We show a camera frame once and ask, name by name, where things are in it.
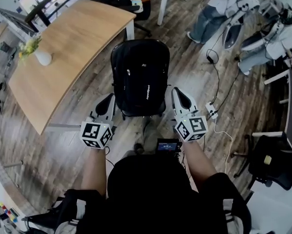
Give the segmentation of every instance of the power strip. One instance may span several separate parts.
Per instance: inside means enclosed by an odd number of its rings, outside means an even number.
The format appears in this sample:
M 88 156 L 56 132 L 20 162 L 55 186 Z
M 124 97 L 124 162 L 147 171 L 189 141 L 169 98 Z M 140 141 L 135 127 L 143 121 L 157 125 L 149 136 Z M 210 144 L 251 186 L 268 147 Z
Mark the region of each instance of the power strip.
M 211 104 L 211 102 L 206 103 L 205 107 L 208 110 L 209 115 L 211 116 L 212 119 L 216 119 L 218 117 L 218 114 L 214 113 L 216 110 L 214 106 Z

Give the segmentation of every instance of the logo on backpack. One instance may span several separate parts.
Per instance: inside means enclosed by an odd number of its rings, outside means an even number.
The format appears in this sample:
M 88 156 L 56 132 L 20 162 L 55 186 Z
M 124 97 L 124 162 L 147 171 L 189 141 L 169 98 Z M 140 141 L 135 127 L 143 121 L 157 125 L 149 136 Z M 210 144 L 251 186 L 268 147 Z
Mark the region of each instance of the logo on backpack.
M 146 99 L 149 98 L 149 92 L 150 92 L 150 85 L 148 85 L 148 89 L 147 89 L 147 97 L 146 97 Z

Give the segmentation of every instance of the white vase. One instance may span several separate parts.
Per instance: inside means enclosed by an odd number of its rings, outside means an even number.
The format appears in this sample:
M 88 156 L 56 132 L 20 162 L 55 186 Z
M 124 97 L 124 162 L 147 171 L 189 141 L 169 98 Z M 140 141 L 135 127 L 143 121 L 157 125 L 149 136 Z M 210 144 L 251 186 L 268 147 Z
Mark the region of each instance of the white vase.
M 43 66 L 49 65 L 52 61 L 52 56 L 45 51 L 37 49 L 36 51 L 34 51 L 34 55 Z

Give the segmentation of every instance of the black backpack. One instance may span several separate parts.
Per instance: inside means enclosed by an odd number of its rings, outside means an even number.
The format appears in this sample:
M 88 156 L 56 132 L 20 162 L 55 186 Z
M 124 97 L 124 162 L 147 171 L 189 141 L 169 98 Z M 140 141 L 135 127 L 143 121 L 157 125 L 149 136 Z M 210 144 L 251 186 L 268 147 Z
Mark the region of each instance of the black backpack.
M 125 41 L 114 48 L 111 66 L 118 108 L 123 116 L 164 112 L 170 52 L 155 39 Z

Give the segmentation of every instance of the white cable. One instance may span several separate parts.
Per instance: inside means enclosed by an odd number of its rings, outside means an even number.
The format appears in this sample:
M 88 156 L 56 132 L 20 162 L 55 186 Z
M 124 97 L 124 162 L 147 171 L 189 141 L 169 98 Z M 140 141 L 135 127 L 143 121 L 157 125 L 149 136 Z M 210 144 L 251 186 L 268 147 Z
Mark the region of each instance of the white cable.
M 228 158 L 229 158 L 229 155 L 230 155 L 230 150 L 232 149 L 232 146 L 233 146 L 234 139 L 233 139 L 233 137 L 231 137 L 231 136 L 230 136 L 228 133 L 226 133 L 225 131 L 220 131 L 220 132 L 215 131 L 216 119 L 217 119 L 217 118 L 215 118 L 215 122 L 214 122 L 214 132 L 215 132 L 216 134 L 225 133 L 225 134 L 227 134 L 227 135 L 229 136 L 229 138 L 232 140 L 232 142 L 231 142 L 231 144 L 230 144 L 229 152 L 228 152 L 228 155 L 227 155 L 227 158 L 226 158 L 226 161 L 225 161 L 225 173 L 226 173 L 226 171 L 227 171 L 227 161 L 228 161 Z

